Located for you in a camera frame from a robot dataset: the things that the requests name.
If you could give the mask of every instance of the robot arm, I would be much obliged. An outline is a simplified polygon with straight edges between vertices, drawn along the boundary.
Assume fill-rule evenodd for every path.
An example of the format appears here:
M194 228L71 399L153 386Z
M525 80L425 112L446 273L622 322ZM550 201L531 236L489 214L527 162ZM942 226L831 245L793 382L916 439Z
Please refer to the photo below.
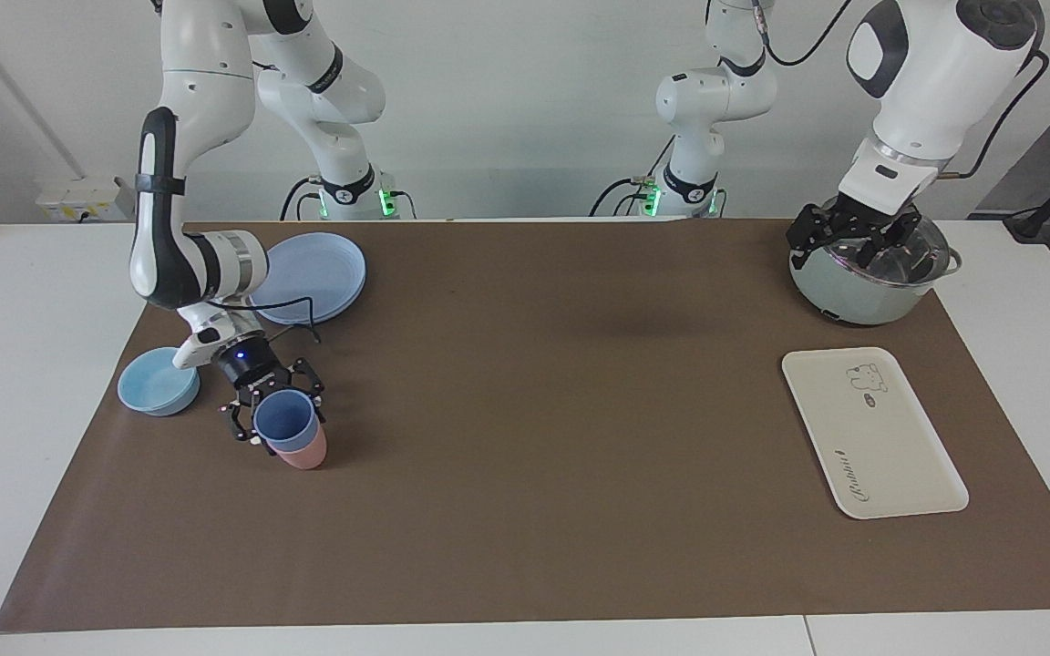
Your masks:
M843 238L867 261L904 241L925 191L1024 69L1043 38L1037 0L882 0L849 44L853 77L881 102L839 195L808 205L789 233L795 266ZM867 261L859 261L866 266Z
M379 121L383 84L326 37L317 14L303 29L267 37L276 69L258 76L258 96L308 143L321 178L321 200L333 219L387 218L395 213L383 175L368 158L354 125Z
M218 306L240 306L266 281L266 250L250 232L191 235L183 224L189 166L232 142L253 121L249 38L262 37L278 61L276 75L300 83L302 101L294 105L304 101L310 115L330 117L326 107L334 107L333 118L374 121L383 111L383 89L374 75L346 59L326 37L310 0L153 4L163 14L163 94L142 130L130 278L143 298L177 311L190 324L191 337L177 351L174 364L191 368L217 362L240 390L278 363L257 317ZM320 166L332 182L359 182L370 170L370 165L358 163L359 157L365 162L365 154L354 136L346 134L337 147L317 144ZM362 173L355 175L359 169ZM243 357L234 361L237 354Z
M763 10L771 13L773 4L763 0ZM674 149L658 178L658 215L708 211L723 156L723 136L715 124L762 115L776 101L776 72L765 66L751 0L715 0L708 38L721 55L720 65L670 76L659 84L655 106L674 128Z

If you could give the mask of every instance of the brown table mat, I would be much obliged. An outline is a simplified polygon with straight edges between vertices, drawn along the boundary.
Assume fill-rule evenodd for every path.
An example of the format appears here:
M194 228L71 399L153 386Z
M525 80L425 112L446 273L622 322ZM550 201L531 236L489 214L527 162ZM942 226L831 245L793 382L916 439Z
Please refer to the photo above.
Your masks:
M1050 608L1050 493L942 304L826 321L784 227L255 225L366 253L324 344L278 341L328 383L328 465L233 441L212 368L172 419L109 392L0 632ZM121 367L185 336L149 310ZM780 358L859 345L899 358L966 511L834 506Z

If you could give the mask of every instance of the pot handle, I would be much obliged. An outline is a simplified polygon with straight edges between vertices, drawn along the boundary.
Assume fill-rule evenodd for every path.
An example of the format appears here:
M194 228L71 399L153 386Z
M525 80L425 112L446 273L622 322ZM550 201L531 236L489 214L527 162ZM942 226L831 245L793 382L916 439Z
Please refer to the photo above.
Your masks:
M954 269L950 269L950 267L947 266L946 273L943 273L944 278L947 277L947 275L959 273L959 270L963 269L962 254L959 254L959 252L956 251L954 249L950 249L950 262L953 262Z

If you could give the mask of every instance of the pink cup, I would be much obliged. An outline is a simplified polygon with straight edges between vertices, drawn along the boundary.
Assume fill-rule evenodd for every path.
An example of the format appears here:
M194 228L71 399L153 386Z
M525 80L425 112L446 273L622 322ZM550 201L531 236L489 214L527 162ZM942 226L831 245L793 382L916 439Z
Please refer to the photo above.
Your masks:
M278 449L274 448L274 452L278 453L278 458L285 460L290 466L296 466L299 469L315 469L321 465L321 462L327 460L327 432L324 432L320 425L314 436L314 440L310 441L310 444L306 445L306 447L295 452L278 451Z

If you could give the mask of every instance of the white table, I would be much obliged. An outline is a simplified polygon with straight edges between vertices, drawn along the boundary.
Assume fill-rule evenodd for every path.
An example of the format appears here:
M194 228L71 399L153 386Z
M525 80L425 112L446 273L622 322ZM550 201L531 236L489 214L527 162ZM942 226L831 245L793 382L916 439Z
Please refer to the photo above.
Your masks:
M1050 486L1050 253L1000 225L941 226L967 262L939 294ZM25 390L0 405L0 605L141 314L130 239L130 225L0 227L0 389ZM1050 611L0 636L20 652L1005 655L1050 653Z

